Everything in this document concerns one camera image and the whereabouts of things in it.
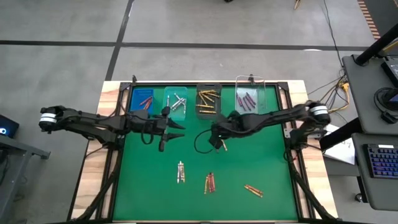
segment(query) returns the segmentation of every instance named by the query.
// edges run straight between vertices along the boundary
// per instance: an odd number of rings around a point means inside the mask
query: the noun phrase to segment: green work surface
[[[164,86],[146,88],[154,89],[154,112],[159,114]],[[234,86],[224,86],[221,93],[226,116],[234,110],[234,91]],[[150,145],[141,142],[140,134],[126,137],[114,220],[297,220],[281,126],[228,139],[228,151],[199,154],[193,140],[210,128],[211,121],[197,118],[195,95],[196,88],[188,87],[186,118],[178,122],[186,129],[168,129],[185,137],[170,140],[164,152],[158,151],[158,136]],[[260,113],[278,110],[274,86],[266,87],[266,106]],[[198,150],[211,149],[209,137],[210,132],[198,138]],[[184,163],[185,183],[178,184],[179,161]],[[216,191],[204,194],[209,172],[214,173]],[[246,190],[245,184],[263,191],[263,198]]]

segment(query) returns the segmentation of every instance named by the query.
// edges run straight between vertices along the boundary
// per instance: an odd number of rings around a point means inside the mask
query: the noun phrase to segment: blue tray
[[[150,104],[149,108],[147,109],[149,114],[153,114],[154,112],[154,89],[150,88],[139,88],[139,89],[134,89],[132,91],[132,100],[131,100],[131,106],[130,106],[130,111],[136,111],[136,110],[143,110],[145,107],[145,103],[143,105],[139,105],[142,103],[144,100],[148,99],[148,97],[152,97],[152,103]]]

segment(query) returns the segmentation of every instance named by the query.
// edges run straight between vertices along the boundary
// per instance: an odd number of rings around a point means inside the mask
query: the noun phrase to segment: red marker
[[[249,101],[246,97],[243,98],[244,103],[246,104],[249,111],[251,111],[250,106],[248,105],[247,101]]]
[[[246,111],[246,109],[243,106],[242,99],[239,97],[238,94],[236,94],[236,99],[238,99],[239,106],[241,106],[243,108],[243,110]]]
[[[252,106],[253,109],[256,109],[256,106],[253,105],[253,103],[251,102],[251,100],[250,100],[247,96],[245,96],[245,97],[246,97],[246,100],[249,102],[250,106]]]
[[[246,95],[248,96],[249,100],[250,100],[254,105],[256,105],[256,102],[254,102],[254,100],[251,98],[251,96],[249,95],[249,93],[246,92]]]

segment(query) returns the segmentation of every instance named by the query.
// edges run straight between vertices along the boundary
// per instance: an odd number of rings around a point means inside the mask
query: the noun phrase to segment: backlit keyboard
[[[371,177],[398,179],[398,146],[365,144],[364,148]]]

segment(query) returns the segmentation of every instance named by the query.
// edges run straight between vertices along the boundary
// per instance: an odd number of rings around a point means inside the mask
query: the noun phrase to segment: table leg
[[[300,5],[301,0],[296,0],[296,4],[294,5],[294,10],[296,10]]]
[[[322,150],[326,150],[344,140],[349,139],[353,133],[362,133],[362,127],[361,123],[359,122],[359,118],[355,118],[349,123],[346,123],[343,127],[321,138],[319,143]]]
[[[366,197],[365,187],[364,187],[364,185],[362,183],[362,178],[361,177],[356,177],[356,180],[358,181],[359,191],[361,192],[361,196],[362,196],[362,202],[363,203],[367,203],[368,202],[368,198]]]

